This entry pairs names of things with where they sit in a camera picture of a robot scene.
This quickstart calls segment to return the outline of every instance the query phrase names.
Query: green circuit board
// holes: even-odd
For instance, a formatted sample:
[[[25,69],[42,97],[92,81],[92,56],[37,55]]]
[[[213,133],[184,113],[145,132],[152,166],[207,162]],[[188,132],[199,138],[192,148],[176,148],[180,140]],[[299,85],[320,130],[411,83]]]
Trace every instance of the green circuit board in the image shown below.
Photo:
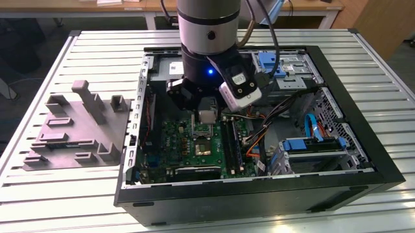
[[[245,121],[240,119],[233,123],[237,138],[241,140],[248,135]],[[227,170],[220,124],[221,122],[211,125],[193,124],[192,129],[191,119],[161,123],[160,150],[147,155],[147,163],[152,168],[152,183],[165,182],[168,171],[176,167],[220,167],[221,179],[255,176],[252,159],[245,158],[244,153],[241,153],[245,159],[243,172],[231,174]]]

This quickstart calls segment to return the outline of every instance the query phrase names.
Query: ram slot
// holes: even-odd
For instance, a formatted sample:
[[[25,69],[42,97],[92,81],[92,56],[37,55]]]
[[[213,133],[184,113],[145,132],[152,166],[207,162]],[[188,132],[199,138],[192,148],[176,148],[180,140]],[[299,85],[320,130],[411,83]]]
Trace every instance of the ram slot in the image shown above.
[[[244,164],[241,161],[241,150],[240,150],[240,143],[239,143],[239,138],[237,138],[237,131],[236,131],[236,126],[233,120],[229,121],[231,128],[232,128],[232,139],[231,140],[231,148],[233,149],[232,155],[235,155],[236,162],[237,162],[237,170],[243,171],[244,170]]]
[[[235,160],[232,159],[231,153],[231,146],[228,140],[231,140],[228,134],[228,120],[224,119],[220,124],[220,132],[221,132],[221,144],[223,144],[223,152],[225,154],[225,164],[227,164],[227,171],[229,174],[235,174]]]

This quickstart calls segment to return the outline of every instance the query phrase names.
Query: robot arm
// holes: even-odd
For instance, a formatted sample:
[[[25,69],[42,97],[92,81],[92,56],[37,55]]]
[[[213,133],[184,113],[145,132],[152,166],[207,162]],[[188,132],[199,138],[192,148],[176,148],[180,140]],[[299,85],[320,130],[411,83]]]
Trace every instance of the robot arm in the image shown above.
[[[219,107],[231,111],[261,97],[235,44],[239,11],[240,0],[177,0],[184,76],[167,84],[167,93],[177,107],[196,116],[203,97],[215,96]]]

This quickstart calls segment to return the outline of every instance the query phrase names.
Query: component label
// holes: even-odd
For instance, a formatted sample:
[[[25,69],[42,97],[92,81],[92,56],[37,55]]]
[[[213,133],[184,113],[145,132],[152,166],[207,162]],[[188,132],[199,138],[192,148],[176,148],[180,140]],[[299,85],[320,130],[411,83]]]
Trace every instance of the component label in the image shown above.
[[[328,6],[327,10],[341,10],[340,6]]]
[[[141,11],[143,8],[141,7],[125,7],[124,11]]]
[[[236,85],[240,85],[240,84],[243,84],[243,83],[247,81],[247,78],[245,78],[244,74],[240,73],[240,74],[237,74],[237,75],[235,75],[235,76],[232,77],[232,80],[233,80],[233,83],[235,83]]]
[[[256,166],[261,171],[265,171],[265,165],[263,164],[260,160],[256,162]]]
[[[169,64],[168,74],[184,74],[183,62],[172,62]]]
[[[292,70],[293,71],[292,65],[283,65],[283,70],[284,71],[287,71],[287,70]]]

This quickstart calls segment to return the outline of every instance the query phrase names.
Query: slotted metal table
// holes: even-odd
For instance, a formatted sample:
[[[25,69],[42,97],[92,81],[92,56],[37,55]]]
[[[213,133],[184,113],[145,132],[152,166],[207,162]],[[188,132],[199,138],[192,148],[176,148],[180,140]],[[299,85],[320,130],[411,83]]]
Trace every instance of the slotted metal table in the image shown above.
[[[49,94],[80,100],[73,80],[101,99],[133,98],[144,47],[180,45],[177,31],[72,33],[0,159],[0,232],[384,232],[415,229],[415,96],[359,34],[348,30],[277,30],[281,45],[317,45],[341,79],[405,182],[335,212],[144,228],[113,207],[117,166],[21,169],[40,131]],[[256,30],[251,45],[272,45]]]

